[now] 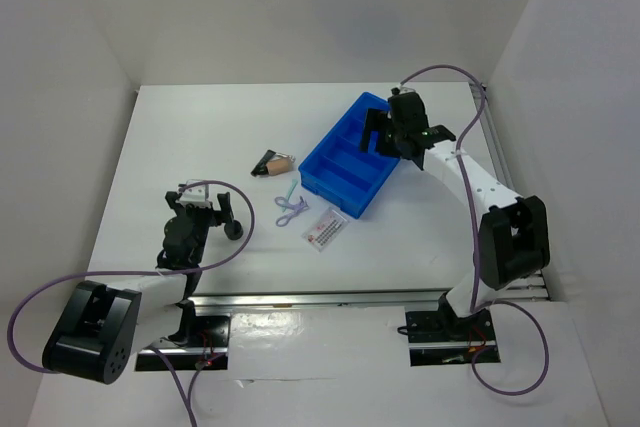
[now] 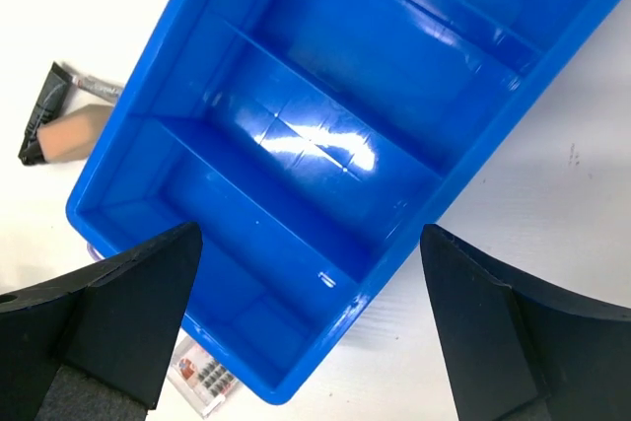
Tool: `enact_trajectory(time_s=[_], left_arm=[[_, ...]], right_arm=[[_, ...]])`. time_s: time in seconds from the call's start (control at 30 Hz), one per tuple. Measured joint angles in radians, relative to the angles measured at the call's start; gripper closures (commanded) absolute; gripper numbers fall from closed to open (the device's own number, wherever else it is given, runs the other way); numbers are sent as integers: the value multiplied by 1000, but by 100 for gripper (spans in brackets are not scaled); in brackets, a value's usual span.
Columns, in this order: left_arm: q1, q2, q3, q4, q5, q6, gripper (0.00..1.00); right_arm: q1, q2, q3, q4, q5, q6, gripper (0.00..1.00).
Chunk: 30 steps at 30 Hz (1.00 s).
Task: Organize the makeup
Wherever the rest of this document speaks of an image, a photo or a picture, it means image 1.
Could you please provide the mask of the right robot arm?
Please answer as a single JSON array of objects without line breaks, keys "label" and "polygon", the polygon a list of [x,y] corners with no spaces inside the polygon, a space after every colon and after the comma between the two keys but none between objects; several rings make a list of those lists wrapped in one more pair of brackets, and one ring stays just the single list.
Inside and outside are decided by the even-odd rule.
[{"label": "right robot arm", "polygon": [[537,196],[503,185],[462,148],[443,125],[430,125],[420,96],[394,89],[388,109],[368,109],[361,151],[412,161],[439,180],[470,210],[472,267],[438,300],[435,326],[459,339],[478,324],[483,307],[513,282],[550,262],[547,212]]}]

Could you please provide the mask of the black makeup tube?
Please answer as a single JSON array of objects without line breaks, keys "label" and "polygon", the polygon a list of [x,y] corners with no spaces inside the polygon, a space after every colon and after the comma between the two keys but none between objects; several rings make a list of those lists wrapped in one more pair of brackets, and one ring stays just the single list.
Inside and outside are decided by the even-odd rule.
[{"label": "black makeup tube", "polygon": [[253,177],[268,176],[267,163],[276,157],[276,152],[273,150],[267,150],[261,159],[256,163],[250,174]]}]

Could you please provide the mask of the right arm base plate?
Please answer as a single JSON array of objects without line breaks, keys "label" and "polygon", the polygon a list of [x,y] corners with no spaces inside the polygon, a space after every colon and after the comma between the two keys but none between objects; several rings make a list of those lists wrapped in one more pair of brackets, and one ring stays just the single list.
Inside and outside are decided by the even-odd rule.
[{"label": "right arm base plate", "polygon": [[405,324],[396,329],[408,341],[410,365],[445,366],[500,363],[493,321],[488,311],[451,331],[446,331],[435,311],[409,311]]}]

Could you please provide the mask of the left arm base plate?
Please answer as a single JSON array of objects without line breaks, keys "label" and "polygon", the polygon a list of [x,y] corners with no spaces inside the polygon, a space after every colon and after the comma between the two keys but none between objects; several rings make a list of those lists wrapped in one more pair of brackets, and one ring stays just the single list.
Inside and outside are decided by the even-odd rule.
[{"label": "left arm base plate", "polygon": [[154,346],[178,372],[227,370],[230,326],[228,314],[196,317],[185,340],[161,338]]}]

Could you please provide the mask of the beige foundation tube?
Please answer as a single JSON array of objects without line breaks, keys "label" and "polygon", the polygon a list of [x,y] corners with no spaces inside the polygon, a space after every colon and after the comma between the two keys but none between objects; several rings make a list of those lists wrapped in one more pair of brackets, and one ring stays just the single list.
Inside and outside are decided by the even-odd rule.
[{"label": "beige foundation tube", "polygon": [[277,176],[293,170],[293,162],[289,157],[281,157],[270,160],[265,164],[269,176]]}]

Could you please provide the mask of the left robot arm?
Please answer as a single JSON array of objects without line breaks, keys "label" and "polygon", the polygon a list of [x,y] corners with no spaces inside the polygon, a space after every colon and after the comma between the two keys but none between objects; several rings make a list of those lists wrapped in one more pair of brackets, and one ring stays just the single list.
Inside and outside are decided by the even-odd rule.
[{"label": "left robot arm", "polygon": [[78,283],[45,344],[46,369],[111,384],[131,355],[160,338],[184,346],[196,337],[189,298],[201,278],[209,231],[221,227],[228,239],[238,240],[243,228],[228,193],[212,196],[200,186],[169,191],[165,199],[174,215],[164,226],[153,274],[110,284]]}]

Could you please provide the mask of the false eyelash packet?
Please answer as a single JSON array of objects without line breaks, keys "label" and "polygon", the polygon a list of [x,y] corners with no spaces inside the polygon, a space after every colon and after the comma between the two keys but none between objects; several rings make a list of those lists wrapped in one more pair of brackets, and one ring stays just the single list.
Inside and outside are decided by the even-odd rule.
[{"label": "false eyelash packet", "polygon": [[317,252],[322,252],[349,224],[347,217],[328,208],[301,238]]}]

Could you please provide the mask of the small black round jar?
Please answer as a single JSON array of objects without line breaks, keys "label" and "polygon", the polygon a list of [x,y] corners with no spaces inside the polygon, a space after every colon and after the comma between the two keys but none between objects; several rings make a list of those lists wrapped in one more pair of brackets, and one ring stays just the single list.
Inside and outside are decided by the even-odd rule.
[{"label": "small black round jar", "polygon": [[224,233],[231,241],[239,240],[243,237],[243,227],[237,220],[232,220],[224,225]]}]

